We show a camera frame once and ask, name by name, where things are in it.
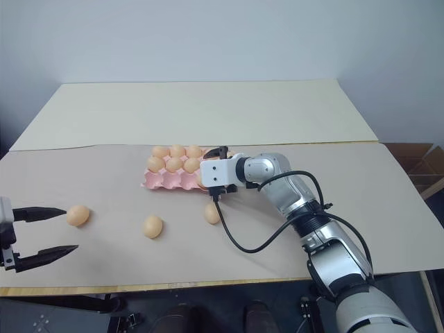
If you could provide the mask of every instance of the beige paper sheet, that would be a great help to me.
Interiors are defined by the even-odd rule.
[[[376,141],[336,80],[60,86],[11,148]]]
[[[303,144],[236,147],[238,152],[285,154],[294,169],[319,180],[331,213],[365,237],[376,273],[444,268],[444,230],[386,147],[373,144]],[[0,161],[0,195],[15,207],[45,205],[93,210],[82,228],[63,216],[15,224],[23,255],[79,244],[58,261],[22,273],[0,269],[0,287],[81,287],[261,278],[307,278],[307,256],[288,229],[266,250],[239,252],[222,225],[209,225],[201,191],[140,187],[149,146],[9,152]],[[255,190],[222,197],[226,221],[238,241],[259,245],[282,217]],[[143,220],[165,221],[156,240],[142,234]]]

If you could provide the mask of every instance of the pink egg carton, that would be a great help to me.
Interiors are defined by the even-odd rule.
[[[171,159],[171,156],[163,157],[165,164],[167,161]],[[180,158],[183,162],[188,160],[187,156],[182,156]],[[202,191],[206,191],[200,187],[197,183],[197,177],[200,174],[200,169],[197,169],[193,173],[186,172],[183,168],[178,169],[176,172],[171,173],[167,171],[165,168],[159,170],[158,173],[152,172],[148,169],[145,169],[145,182],[142,183],[143,187],[147,189],[158,189],[159,187],[163,187],[165,189],[186,189],[187,191],[190,189],[200,189]]]

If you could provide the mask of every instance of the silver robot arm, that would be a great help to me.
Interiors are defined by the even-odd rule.
[[[288,159],[277,153],[257,157],[236,154],[230,159],[208,160],[200,165],[206,187],[260,184],[290,170]],[[262,188],[262,193],[284,218],[295,221],[293,227],[308,254],[310,275],[320,293],[336,303],[336,321],[341,333],[416,332],[398,306],[371,284],[371,264],[336,221],[315,214],[299,218],[307,212],[323,212],[299,176],[274,180]]]

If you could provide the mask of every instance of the wire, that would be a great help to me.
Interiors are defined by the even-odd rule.
[[[319,201],[320,201],[321,207],[324,208],[325,207],[324,206],[324,198],[323,198],[323,195],[322,195],[321,186],[319,185],[317,179],[310,172],[307,172],[307,171],[289,171],[289,172],[281,173],[280,175],[273,176],[273,177],[269,178],[268,180],[264,181],[261,185],[259,185],[257,190],[261,191],[261,189],[265,185],[269,184],[270,182],[273,182],[274,180],[277,180],[277,179],[280,179],[280,178],[283,178],[283,177],[293,176],[293,175],[303,175],[303,176],[307,176],[307,177],[309,177],[311,179],[311,181],[314,183],[314,186],[316,187],[316,190],[318,192],[318,196],[319,196]],[[339,216],[336,216],[336,215],[333,215],[333,214],[329,214],[329,213],[326,213],[324,211],[322,211],[322,212],[305,212],[305,213],[302,213],[302,214],[298,215],[296,218],[288,220],[287,222],[282,224],[280,226],[280,228],[277,229],[275,231],[275,233],[272,234],[262,245],[258,246],[257,248],[248,249],[248,248],[244,248],[242,245],[240,245],[236,241],[236,239],[234,239],[234,237],[231,235],[231,232],[228,229],[227,223],[225,222],[225,219],[223,218],[222,211],[221,211],[221,208],[219,206],[219,200],[218,200],[217,196],[213,196],[213,201],[214,201],[214,204],[216,205],[216,209],[217,209],[217,212],[219,213],[219,217],[221,219],[223,229],[225,230],[226,234],[228,235],[228,238],[230,239],[230,241],[239,250],[241,250],[241,251],[243,251],[245,253],[258,253],[259,251],[265,249],[268,245],[271,244],[272,241],[275,240],[275,238],[277,236],[279,236],[282,233],[282,231],[284,231],[289,225],[291,225],[293,223],[296,223],[296,221],[298,219],[300,219],[301,217],[304,217],[304,216],[326,216],[326,217],[329,217],[332,220],[335,220],[335,221],[338,221],[339,223],[344,224],[347,228],[349,228],[356,235],[356,237],[361,242],[361,245],[362,245],[362,247],[364,249],[367,261],[368,261],[368,263],[370,264],[370,266],[373,269],[372,257],[371,257],[370,250],[368,249],[366,241],[364,240],[362,235],[359,233],[359,231],[350,222],[347,222],[346,220],[342,219]]]
[[[257,248],[253,248],[253,249],[249,249],[249,248],[244,248],[242,245],[240,245],[239,243],[237,243],[237,241],[236,241],[236,239],[234,239],[234,237],[231,235],[231,232],[230,232],[230,230],[228,229],[228,226],[227,226],[227,223],[225,222],[225,219],[223,218],[223,215],[222,215],[222,211],[221,211],[221,208],[219,207],[219,202],[218,201],[214,201],[214,204],[216,205],[216,209],[217,209],[217,212],[219,213],[219,217],[221,218],[221,222],[222,222],[222,225],[223,225],[223,229],[225,230],[225,232],[226,232],[226,234],[228,235],[228,238],[230,239],[230,241],[240,250],[240,251],[242,251],[242,252],[245,252],[245,253],[258,253],[259,251],[262,251],[263,249],[265,249],[268,245],[270,245],[270,243],[272,242],[272,241],[274,241],[275,240],[275,238],[277,237],[277,236],[279,236],[280,234],[281,234],[281,232],[282,231],[284,231],[289,225],[291,225],[293,222],[294,222],[294,220],[290,220],[290,221],[287,221],[287,222],[285,222],[284,224],[282,224],[281,226],[280,226],[280,228],[279,229],[277,229],[276,230],[276,232],[274,233],[274,234],[272,234],[271,236],[270,236],[270,238],[268,238],[261,246],[258,246]],[[307,212],[307,213],[303,213],[303,214],[301,214],[299,217],[302,217],[302,216],[308,216],[308,215],[312,215],[313,213],[311,213],[311,212]]]
[[[319,185],[318,180],[310,172],[307,172],[307,171],[298,171],[298,170],[296,170],[296,171],[288,171],[288,172],[284,172],[284,173],[281,173],[279,175],[270,177],[269,179],[267,179],[266,181],[264,181],[261,185],[259,185],[257,187],[257,191],[260,192],[261,189],[265,185],[273,182],[274,180],[277,180],[277,179],[280,179],[280,178],[284,178],[284,177],[288,177],[288,176],[297,176],[297,175],[307,176],[308,178],[311,179],[311,181],[313,182],[313,184],[314,184],[314,186],[316,188],[316,191],[318,192],[319,203],[321,204],[321,207],[324,208],[324,196],[322,195],[321,186]]]
[[[299,325],[298,329],[295,331],[295,333],[300,333],[301,329],[304,327],[304,325],[305,325],[306,322],[307,322],[307,319],[304,319],[304,320],[300,323],[300,325]]]
[[[338,221],[344,224],[347,228],[349,228],[356,235],[356,237],[358,237],[359,241],[361,242],[362,248],[364,249],[364,252],[366,254],[367,261],[370,264],[370,266],[373,268],[372,256],[370,254],[370,250],[368,249],[367,243],[362,237],[362,235],[359,233],[359,231],[350,222],[347,222],[346,220],[342,219],[339,216],[326,212],[316,213],[316,215],[330,217],[332,220]]]

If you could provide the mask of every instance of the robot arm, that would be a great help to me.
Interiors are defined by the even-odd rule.
[[[64,257],[78,245],[56,246],[40,250],[36,255],[22,258],[14,252],[12,245],[17,241],[13,223],[15,221],[36,222],[66,214],[64,210],[51,207],[25,207],[13,209],[9,198],[0,196],[0,267],[8,271],[22,272],[41,267]]]
[[[203,185],[208,188],[253,187],[290,170],[288,159],[277,153],[236,154],[200,165]],[[415,332],[398,306],[372,285],[371,263],[342,227],[322,214],[324,207],[299,176],[278,178],[262,192],[287,221],[293,221],[308,254],[312,279],[324,297],[336,302],[340,332]]]

